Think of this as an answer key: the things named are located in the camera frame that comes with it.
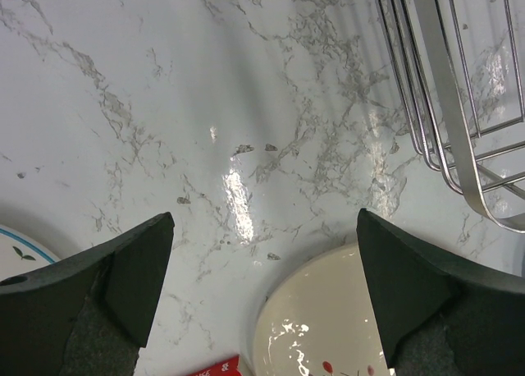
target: metal wire rack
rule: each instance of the metal wire rack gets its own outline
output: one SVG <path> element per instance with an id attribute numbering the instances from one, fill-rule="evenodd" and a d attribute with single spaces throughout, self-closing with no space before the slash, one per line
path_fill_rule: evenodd
<path id="1" fill-rule="evenodd" d="M 525 232 L 525 213 L 500 217 L 490 202 L 496 190 L 506 190 L 520 202 L 525 199 L 525 190 L 516 184 L 525 180 L 525 172 L 501 175 L 488 167 L 497 158 L 524 149 L 525 141 L 485 148 L 482 153 L 477 147 L 482 137 L 501 135 L 525 119 L 514 15 L 511 1 L 501 1 L 509 74 L 514 74 L 509 78 L 518 103 L 514 117 L 497 123 L 480 114 L 463 46 L 467 25 L 460 25 L 455 0 L 376 0 L 376 4 L 413 147 L 472 209 L 501 227 Z M 457 68 L 462 76 L 456 75 Z"/>

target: red package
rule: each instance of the red package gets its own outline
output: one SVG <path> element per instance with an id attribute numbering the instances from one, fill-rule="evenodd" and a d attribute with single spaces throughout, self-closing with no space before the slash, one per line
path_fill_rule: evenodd
<path id="1" fill-rule="evenodd" d="M 188 376 L 252 376 L 252 374 L 243 359 L 237 355 Z"/>

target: white marble surface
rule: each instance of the white marble surface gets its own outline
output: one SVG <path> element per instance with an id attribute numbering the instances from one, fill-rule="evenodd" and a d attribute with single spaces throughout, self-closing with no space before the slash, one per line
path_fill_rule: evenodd
<path id="1" fill-rule="evenodd" d="M 413 151 L 373 0 L 0 0 L 0 52 L 1 224 L 65 257 L 174 216 L 138 375 L 249 356 L 362 207 L 521 273 L 525 240 Z"/>

